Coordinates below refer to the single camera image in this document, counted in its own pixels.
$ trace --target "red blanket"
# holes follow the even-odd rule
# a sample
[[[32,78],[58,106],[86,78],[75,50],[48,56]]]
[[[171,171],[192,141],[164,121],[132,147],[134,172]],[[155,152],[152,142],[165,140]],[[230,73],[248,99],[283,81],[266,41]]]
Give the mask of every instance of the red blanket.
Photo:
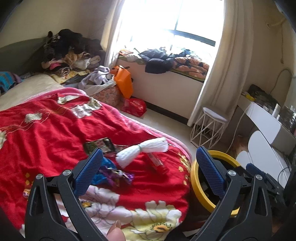
[[[136,123],[126,125],[124,118],[117,115],[110,106],[88,96],[62,98],[59,94],[0,112],[0,205],[16,228],[24,223],[25,194],[35,176],[43,173],[50,177],[72,169],[79,160],[87,158],[83,143],[109,137],[114,144],[136,145],[159,137]],[[131,186],[108,187],[109,190],[90,187],[81,198],[93,220],[99,217],[97,226],[104,233],[104,228],[124,214],[125,218],[130,217],[123,222],[126,236],[130,233],[128,240],[164,240],[184,220],[188,208],[185,197],[189,192],[189,162],[173,145],[166,153],[158,153],[158,157],[170,169],[166,176],[156,173],[145,162],[146,156],[140,154],[125,168],[135,175]],[[96,197],[100,195],[101,198],[109,195],[114,210],[121,207],[124,211],[104,217],[103,204],[110,200]],[[146,226],[135,221],[137,215],[145,219],[146,214],[150,220]]]

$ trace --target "baseboard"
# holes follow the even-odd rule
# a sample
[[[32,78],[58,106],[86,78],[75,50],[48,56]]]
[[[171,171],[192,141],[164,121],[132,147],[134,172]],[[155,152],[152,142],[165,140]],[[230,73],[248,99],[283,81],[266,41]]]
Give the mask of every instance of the baseboard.
[[[151,104],[151,103],[149,103],[147,101],[145,101],[145,103],[146,103],[146,106],[147,106],[148,109],[151,109],[151,110],[153,110],[153,111],[155,111],[157,113],[160,113],[160,114],[165,115],[165,116],[167,116],[167,117],[169,117],[169,118],[171,118],[171,119],[173,119],[175,121],[178,121],[178,122],[181,122],[182,124],[187,125],[187,122],[188,122],[187,118],[185,118],[185,117],[183,117],[181,115],[178,115],[178,114],[176,114],[174,112],[171,112],[169,110],[166,110],[164,108],[161,108],[161,107],[159,107],[157,105]]]

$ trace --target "white curtain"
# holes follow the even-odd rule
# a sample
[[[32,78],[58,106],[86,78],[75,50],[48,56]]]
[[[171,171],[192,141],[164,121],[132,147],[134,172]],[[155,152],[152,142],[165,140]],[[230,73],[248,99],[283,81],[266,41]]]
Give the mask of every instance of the white curtain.
[[[125,0],[113,0],[103,30],[101,47],[106,52],[104,66],[112,68],[116,64],[118,53],[131,35],[127,23],[123,22]]]
[[[251,0],[224,0],[224,25],[216,59],[204,82],[187,125],[192,126],[204,105],[212,105],[229,118],[244,87],[253,49]]]

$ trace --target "white stool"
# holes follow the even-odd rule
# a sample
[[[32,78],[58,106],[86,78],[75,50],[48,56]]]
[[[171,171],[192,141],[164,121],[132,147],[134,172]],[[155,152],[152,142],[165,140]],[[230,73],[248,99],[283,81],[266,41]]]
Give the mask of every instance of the white stool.
[[[214,145],[217,144],[217,142],[222,137],[225,131],[226,124],[228,123],[229,119],[226,114],[224,114],[222,111],[220,111],[219,109],[213,106],[205,106],[202,108],[202,110],[203,110],[203,113],[200,114],[191,131],[190,142],[196,147],[203,146],[206,143],[210,142],[208,149],[211,149]],[[201,120],[202,120],[202,125],[199,126],[198,123]],[[202,136],[204,136],[207,140],[201,144]],[[199,144],[194,142],[194,139],[197,137],[199,137]]]

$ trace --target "screw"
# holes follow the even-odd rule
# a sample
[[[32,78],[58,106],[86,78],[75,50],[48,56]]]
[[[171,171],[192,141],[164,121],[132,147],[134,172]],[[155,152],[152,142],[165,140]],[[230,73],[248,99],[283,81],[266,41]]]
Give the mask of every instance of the screw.
[[[263,179],[262,176],[259,175],[259,174],[256,175],[256,178],[257,178],[258,180],[262,180],[262,179]]]
[[[70,170],[64,170],[63,171],[63,175],[64,176],[69,176],[71,174],[71,171]]]
[[[229,170],[228,174],[232,177],[234,177],[237,173],[234,170]]]
[[[39,180],[39,179],[41,179],[42,177],[43,177],[42,174],[38,174],[38,175],[36,176],[36,179]]]

